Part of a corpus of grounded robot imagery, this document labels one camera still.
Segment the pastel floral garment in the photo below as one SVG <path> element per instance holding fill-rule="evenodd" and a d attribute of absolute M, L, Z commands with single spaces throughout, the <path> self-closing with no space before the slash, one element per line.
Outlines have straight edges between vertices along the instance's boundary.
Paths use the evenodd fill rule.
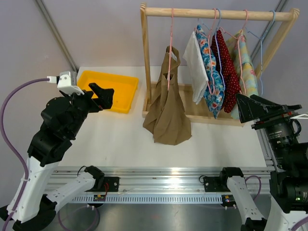
<path fill-rule="evenodd" d="M 229 38 L 226 45 L 239 78 L 242 94 L 248 97 L 258 95 L 257 77 L 246 44 L 246 31 L 238 32 L 234 36 L 240 37 L 239 42 L 235 38 Z"/>

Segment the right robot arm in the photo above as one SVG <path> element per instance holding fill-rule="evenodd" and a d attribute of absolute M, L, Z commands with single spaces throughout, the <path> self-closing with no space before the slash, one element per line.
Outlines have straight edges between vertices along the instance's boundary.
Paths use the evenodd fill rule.
<path fill-rule="evenodd" d="M 241 215 L 243 231 L 296 231 L 308 221 L 308 144 L 299 143 L 302 106 L 277 104 L 257 95 L 236 94 L 241 123 L 254 121 L 264 130 L 276 168 L 270 172 L 271 206 L 268 218 L 258 210 L 238 167 L 224 167 L 218 184 L 232 193 Z"/>

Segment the white cloth garment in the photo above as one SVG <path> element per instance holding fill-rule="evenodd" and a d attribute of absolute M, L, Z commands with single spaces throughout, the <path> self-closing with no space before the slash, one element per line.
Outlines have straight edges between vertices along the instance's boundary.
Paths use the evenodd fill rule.
<path fill-rule="evenodd" d="M 195 31 L 192 32 L 187 43 L 183 58 L 187 63 L 191 75 L 193 90 L 192 101 L 195 104 L 199 104 L 207 88 L 208 77 Z"/>

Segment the red polka dot garment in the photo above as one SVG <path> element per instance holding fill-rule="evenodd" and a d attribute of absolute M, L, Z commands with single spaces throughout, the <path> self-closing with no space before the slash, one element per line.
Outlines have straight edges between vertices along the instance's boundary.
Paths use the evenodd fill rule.
<path fill-rule="evenodd" d="M 220 35 L 222 35 L 221 39 L 223 39 L 222 52 L 221 52 L 222 59 L 223 59 L 222 73 L 225 77 L 225 82 L 226 82 L 225 98 L 223 101 L 222 108 L 224 109 L 224 112 L 230 113 L 236 105 L 236 94 L 241 92 L 241 87 L 240 87 L 239 79 L 238 79 L 233 61 L 231 60 L 229 50 L 225 43 L 222 32 Z M 216 58 L 216 62 L 217 62 L 216 69 L 219 72 L 218 57 L 216 53 L 216 46 L 214 43 L 215 43 L 215 39 L 212 37 L 211 50 Z"/>

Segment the blue floral garment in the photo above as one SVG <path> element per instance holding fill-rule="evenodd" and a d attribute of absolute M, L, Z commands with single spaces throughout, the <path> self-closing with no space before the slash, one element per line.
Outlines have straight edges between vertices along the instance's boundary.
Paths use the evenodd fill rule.
<path fill-rule="evenodd" d="M 209 111 L 216 119 L 222 109 L 225 85 L 219 72 L 216 70 L 216 58 L 210 48 L 209 39 L 200 24 L 197 25 L 195 34 L 208 78 L 208 86 L 204 92 L 204 99 Z"/>

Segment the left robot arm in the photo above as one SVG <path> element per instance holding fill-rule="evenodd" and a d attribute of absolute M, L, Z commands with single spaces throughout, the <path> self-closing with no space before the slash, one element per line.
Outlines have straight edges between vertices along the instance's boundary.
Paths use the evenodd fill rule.
<path fill-rule="evenodd" d="M 27 159 L 22 161 L 25 173 L 18 191 L 11 203 L 0 209 L 0 216 L 6 223 L 14 222 L 13 230 L 40 231 L 76 196 L 89 190 L 108 189 L 104 173 L 89 166 L 66 185 L 45 192 L 52 173 L 88 114 L 110 109 L 114 92 L 91 83 L 89 91 L 63 93 L 46 104 L 41 112 L 43 123 L 30 143 Z"/>

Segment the pink hanger with brown skirt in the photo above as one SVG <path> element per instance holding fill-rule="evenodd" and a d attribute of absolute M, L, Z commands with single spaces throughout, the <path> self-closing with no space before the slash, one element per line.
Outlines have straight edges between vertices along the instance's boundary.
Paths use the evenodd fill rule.
<path fill-rule="evenodd" d="M 167 73 L 167 90 L 170 88 L 170 71 L 171 71 L 171 56 L 172 56 L 172 43 L 173 43 L 173 25 L 174 25 L 174 8 L 171 8 L 171 26 L 170 26 L 170 44 L 169 44 L 169 60 L 168 60 L 168 73 Z"/>

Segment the brown skirt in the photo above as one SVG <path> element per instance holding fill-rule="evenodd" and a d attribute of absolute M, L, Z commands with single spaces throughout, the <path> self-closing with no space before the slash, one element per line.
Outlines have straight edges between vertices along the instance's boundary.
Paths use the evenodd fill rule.
<path fill-rule="evenodd" d="M 167 90 L 169 46 L 161 65 L 152 104 L 143 127 L 153 135 L 155 143 L 178 145 L 192 136 L 191 121 L 185 114 L 178 85 L 179 51 L 172 47 L 170 88 Z"/>

